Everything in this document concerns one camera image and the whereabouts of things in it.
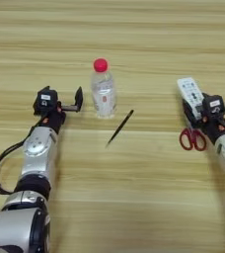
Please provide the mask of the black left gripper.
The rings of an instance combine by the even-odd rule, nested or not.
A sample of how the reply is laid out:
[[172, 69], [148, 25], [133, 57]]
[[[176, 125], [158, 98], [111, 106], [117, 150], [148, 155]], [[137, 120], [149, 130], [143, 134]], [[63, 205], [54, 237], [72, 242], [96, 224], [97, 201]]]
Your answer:
[[[50, 86], [45, 86], [40, 90], [40, 92], [47, 92], [50, 90]], [[76, 112], [78, 113], [83, 105], [83, 90], [79, 87], [75, 94], [75, 104], [74, 105], [62, 105], [61, 109], [57, 108], [47, 113], [35, 112], [36, 116], [40, 116], [40, 120], [37, 125], [39, 127], [49, 127], [52, 128], [56, 133], [59, 133], [61, 126], [64, 124], [66, 119], [66, 114], [64, 112]]]

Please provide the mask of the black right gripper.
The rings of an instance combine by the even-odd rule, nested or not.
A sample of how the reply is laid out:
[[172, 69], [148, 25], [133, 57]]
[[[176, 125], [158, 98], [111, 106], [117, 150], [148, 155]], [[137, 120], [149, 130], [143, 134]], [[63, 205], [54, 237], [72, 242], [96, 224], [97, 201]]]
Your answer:
[[[197, 110], [196, 106], [183, 100], [183, 109], [189, 124], [192, 127], [199, 127], [201, 113]], [[225, 134], [225, 118], [223, 115], [216, 115], [214, 117], [202, 115], [200, 129], [212, 143], [215, 143], [220, 136]]]

